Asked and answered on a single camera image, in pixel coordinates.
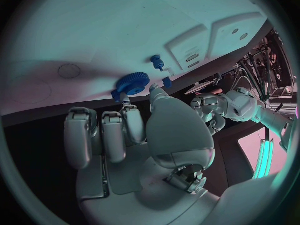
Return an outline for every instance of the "green light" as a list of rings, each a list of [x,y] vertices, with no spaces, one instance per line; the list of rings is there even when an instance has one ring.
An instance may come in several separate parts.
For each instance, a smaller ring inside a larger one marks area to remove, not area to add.
[[[259,156],[253,179],[260,179],[270,174],[274,150],[274,141],[261,141]]]

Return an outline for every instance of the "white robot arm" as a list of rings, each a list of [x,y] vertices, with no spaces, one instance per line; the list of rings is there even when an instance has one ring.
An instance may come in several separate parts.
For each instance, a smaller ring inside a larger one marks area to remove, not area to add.
[[[222,130],[225,119],[235,122],[262,123],[281,138],[281,146],[287,150],[293,120],[282,116],[277,111],[266,108],[255,96],[243,87],[231,90],[227,94],[215,95],[204,93],[193,99],[191,107],[197,111],[205,123],[210,122],[211,135]]]

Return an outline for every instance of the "curved white surface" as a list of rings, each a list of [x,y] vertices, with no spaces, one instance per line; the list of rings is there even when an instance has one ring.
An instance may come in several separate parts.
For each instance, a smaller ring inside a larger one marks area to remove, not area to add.
[[[135,72],[163,85],[170,73],[154,69],[153,55],[175,80],[246,46],[266,19],[247,0],[27,0],[6,32],[1,114],[111,99]]]

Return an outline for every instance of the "blue part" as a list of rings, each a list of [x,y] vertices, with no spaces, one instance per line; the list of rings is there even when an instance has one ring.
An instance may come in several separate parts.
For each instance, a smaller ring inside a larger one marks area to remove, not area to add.
[[[164,79],[162,80],[162,82],[163,82],[163,85],[164,85],[167,89],[169,89],[169,88],[172,87],[172,81],[171,81],[171,79],[170,79],[169,77],[164,78]]]
[[[128,96],[139,94],[145,90],[145,87],[150,83],[150,78],[147,73],[136,72],[129,74],[120,79],[116,84],[116,90],[111,92],[112,97],[116,102],[120,101],[120,94],[126,93]]]
[[[163,60],[161,60],[161,56],[155,55],[151,57],[151,62],[153,63],[153,66],[155,69],[163,71],[163,67],[165,66]]]

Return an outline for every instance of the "circular mark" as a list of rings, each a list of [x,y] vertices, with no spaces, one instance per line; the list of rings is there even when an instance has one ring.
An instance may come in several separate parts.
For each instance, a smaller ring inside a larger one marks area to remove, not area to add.
[[[18,76],[9,85],[9,96],[20,104],[38,104],[47,100],[52,93],[44,81],[32,76]]]
[[[58,69],[58,74],[63,79],[74,79],[81,74],[81,69],[75,64],[67,63]]]
[[[247,36],[248,36],[248,33],[245,33],[243,36],[240,37],[239,40],[243,40],[243,39],[245,39]]]

